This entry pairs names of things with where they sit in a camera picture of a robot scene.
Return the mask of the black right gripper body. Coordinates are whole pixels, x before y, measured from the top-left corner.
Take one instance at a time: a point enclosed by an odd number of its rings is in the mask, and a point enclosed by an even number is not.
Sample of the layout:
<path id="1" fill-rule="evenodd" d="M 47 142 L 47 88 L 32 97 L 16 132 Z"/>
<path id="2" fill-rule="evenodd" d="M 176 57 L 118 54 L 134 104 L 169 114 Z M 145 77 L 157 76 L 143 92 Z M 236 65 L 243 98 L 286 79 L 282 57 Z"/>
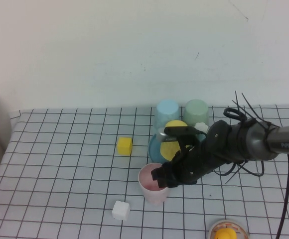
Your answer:
<path id="1" fill-rule="evenodd" d="M 225 160 L 208 152 L 205 143 L 201 143 L 184 153 L 176 153 L 170 163 L 179 186 L 197 183 L 202 176 L 225 164 Z"/>

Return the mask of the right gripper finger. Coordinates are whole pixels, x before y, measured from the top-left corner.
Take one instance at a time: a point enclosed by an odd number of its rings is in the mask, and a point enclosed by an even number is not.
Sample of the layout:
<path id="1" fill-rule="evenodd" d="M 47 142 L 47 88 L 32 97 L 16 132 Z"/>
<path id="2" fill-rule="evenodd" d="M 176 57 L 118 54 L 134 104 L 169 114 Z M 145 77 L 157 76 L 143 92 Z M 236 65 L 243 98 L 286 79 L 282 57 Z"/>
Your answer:
<path id="1" fill-rule="evenodd" d="M 153 169 L 151 171 L 151 176 L 153 180 L 173 180 L 174 174 L 172 164 L 170 162 L 166 162 L 160 167 Z"/>
<path id="2" fill-rule="evenodd" d="M 168 177 L 158 177 L 157 183 L 159 188 L 175 188 L 177 187 L 177 179 L 172 176 Z"/>

